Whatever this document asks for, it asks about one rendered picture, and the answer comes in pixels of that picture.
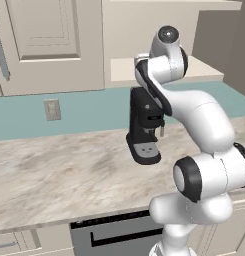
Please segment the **beige base cabinet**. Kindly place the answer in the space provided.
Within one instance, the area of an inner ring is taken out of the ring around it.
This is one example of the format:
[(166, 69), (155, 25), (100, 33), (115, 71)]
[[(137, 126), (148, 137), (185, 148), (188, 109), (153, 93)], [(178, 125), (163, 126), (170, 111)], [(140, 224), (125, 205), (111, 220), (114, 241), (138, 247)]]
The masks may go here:
[(197, 226), (189, 246), (197, 256), (245, 256), (245, 191), (230, 194), (233, 214), (230, 219), (212, 226)]

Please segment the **black coffee machine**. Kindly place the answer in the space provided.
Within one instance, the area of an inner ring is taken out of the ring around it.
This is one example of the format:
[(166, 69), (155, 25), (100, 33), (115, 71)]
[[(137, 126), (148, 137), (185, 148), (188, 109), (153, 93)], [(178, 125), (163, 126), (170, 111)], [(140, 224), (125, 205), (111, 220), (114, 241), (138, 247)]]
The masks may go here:
[(164, 126), (164, 114), (142, 87), (130, 89), (129, 132), (126, 141), (135, 162), (141, 165), (157, 164), (161, 154), (155, 145), (155, 129)]

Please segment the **grey dishwasher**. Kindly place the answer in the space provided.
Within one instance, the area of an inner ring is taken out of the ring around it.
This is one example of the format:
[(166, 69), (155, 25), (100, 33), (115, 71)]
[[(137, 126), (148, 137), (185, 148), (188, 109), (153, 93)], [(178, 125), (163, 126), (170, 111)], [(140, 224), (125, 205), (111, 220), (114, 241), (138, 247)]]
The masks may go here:
[(70, 224), (75, 256), (148, 256), (162, 229), (148, 210)]

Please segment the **beige drawer front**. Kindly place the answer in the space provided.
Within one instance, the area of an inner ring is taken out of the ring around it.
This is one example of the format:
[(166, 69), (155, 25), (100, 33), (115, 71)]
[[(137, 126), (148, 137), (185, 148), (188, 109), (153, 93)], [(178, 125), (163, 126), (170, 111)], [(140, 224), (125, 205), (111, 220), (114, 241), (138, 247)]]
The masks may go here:
[(0, 234), (0, 256), (32, 251), (41, 247), (35, 230)]

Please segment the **beige open wall shelf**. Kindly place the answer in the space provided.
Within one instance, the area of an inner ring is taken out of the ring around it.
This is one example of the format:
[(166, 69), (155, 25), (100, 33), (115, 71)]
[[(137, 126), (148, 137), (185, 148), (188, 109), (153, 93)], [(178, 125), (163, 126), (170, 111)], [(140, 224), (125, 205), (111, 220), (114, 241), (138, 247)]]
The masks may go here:
[(155, 33), (164, 25), (179, 30), (189, 56), (183, 83), (221, 81), (224, 74), (192, 55), (201, 11), (238, 11), (233, 0), (102, 0), (105, 86), (132, 87), (134, 57), (147, 53)]

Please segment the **beige wall outlet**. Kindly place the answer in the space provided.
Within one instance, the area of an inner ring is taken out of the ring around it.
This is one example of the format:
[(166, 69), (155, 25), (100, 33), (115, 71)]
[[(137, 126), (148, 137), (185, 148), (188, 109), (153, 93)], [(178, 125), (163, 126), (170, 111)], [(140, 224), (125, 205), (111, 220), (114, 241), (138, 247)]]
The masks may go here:
[(48, 121), (55, 121), (61, 119), (61, 111), (58, 99), (45, 99), (44, 108), (46, 119)]

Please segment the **beige wall cabinet door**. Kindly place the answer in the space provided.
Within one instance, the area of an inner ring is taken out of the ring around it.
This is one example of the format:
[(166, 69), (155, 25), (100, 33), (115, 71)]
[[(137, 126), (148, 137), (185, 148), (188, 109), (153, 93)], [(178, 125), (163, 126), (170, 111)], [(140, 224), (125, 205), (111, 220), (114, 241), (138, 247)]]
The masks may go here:
[(104, 88), (102, 0), (0, 0), (6, 96)]

